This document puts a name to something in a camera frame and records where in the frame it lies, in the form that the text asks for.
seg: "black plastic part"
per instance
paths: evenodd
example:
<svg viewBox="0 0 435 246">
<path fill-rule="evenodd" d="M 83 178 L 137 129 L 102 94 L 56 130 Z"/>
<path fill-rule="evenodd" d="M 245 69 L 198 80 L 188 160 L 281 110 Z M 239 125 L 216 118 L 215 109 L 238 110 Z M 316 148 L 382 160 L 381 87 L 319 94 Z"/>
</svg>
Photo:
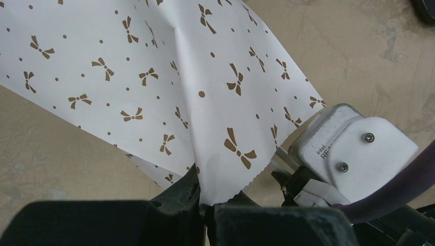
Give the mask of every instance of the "black plastic part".
<svg viewBox="0 0 435 246">
<path fill-rule="evenodd" d="M 358 245 L 345 216 L 325 208 L 218 206 L 211 245 Z"/>
<path fill-rule="evenodd" d="M 281 187 L 285 187 L 287 190 L 287 192 L 283 192 L 283 207 L 297 206 L 293 199 L 301 192 L 302 188 L 309 182 L 309 180 L 320 180 L 317 175 L 303 166 L 299 167 L 290 177 L 287 177 L 279 172 L 272 172 L 272 176 L 281 185 Z"/>
<path fill-rule="evenodd" d="M 435 25 L 435 1 L 434 0 L 411 0 L 414 10 L 419 19 L 428 24 Z"/>
<path fill-rule="evenodd" d="M 24 207 L 0 245 L 203 245 L 195 165 L 151 201 L 44 201 Z"/>
</svg>

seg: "screw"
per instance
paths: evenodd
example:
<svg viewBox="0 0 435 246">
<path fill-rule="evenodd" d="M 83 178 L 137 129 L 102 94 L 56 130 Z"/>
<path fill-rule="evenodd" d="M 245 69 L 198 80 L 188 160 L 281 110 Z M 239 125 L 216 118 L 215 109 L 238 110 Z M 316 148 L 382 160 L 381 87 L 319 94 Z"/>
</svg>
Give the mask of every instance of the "screw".
<svg viewBox="0 0 435 246">
<path fill-rule="evenodd" d="M 349 166 L 345 162 L 339 162 L 337 164 L 337 170 L 339 172 L 345 173 L 345 172 L 347 172 L 349 170 Z"/>
<path fill-rule="evenodd" d="M 374 135 L 373 135 L 373 133 L 370 133 L 370 132 L 364 133 L 363 134 L 363 141 L 367 142 L 367 143 L 373 142 L 374 141 Z"/>
</svg>

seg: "floor stain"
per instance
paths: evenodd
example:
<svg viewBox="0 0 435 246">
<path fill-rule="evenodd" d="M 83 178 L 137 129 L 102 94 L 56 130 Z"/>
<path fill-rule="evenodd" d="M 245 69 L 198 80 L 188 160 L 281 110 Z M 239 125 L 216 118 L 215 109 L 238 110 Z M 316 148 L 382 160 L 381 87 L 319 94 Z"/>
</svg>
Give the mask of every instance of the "floor stain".
<svg viewBox="0 0 435 246">
<path fill-rule="evenodd" d="M 397 58 L 399 57 L 399 54 L 394 51 L 394 44 L 396 43 L 396 39 L 397 39 L 396 29 L 394 27 L 386 27 L 385 29 L 381 30 L 380 33 L 388 37 L 388 41 L 387 41 L 388 49 L 380 54 L 381 58 L 396 63 Z"/>
<path fill-rule="evenodd" d="M 421 117 L 411 120 L 406 126 L 406 134 L 422 131 L 435 133 L 435 93 L 432 93 L 421 108 Z"/>
</svg>

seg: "white wrapping paper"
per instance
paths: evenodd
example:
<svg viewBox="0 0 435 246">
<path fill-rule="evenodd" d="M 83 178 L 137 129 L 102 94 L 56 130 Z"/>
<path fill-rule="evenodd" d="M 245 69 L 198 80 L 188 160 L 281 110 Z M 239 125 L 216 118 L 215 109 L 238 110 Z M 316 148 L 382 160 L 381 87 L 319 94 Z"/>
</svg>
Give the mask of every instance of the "white wrapping paper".
<svg viewBox="0 0 435 246">
<path fill-rule="evenodd" d="M 2 0 L 0 85 L 162 188 L 196 162 L 206 204 L 249 184 L 324 107 L 240 0 Z"/>
</svg>

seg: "concrete floor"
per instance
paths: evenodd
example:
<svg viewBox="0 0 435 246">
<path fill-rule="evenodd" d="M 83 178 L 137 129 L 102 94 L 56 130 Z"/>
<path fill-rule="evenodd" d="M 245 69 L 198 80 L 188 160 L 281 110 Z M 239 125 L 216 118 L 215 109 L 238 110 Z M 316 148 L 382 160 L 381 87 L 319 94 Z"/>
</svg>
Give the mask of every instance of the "concrete floor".
<svg viewBox="0 0 435 246">
<path fill-rule="evenodd" d="M 435 29 L 420 24 L 409 0 L 245 2 L 328 104 L 388 119 L 420 151 L 435 138 Z M 3 87 L 0 122 L 0 231 L 35 200 L 150 199 L 162 191 L 114 146 Z M 245 191 L 278 206 L 269 171 Z M 411 205 L 432 203 L 435 188 Z"/>
</svg>

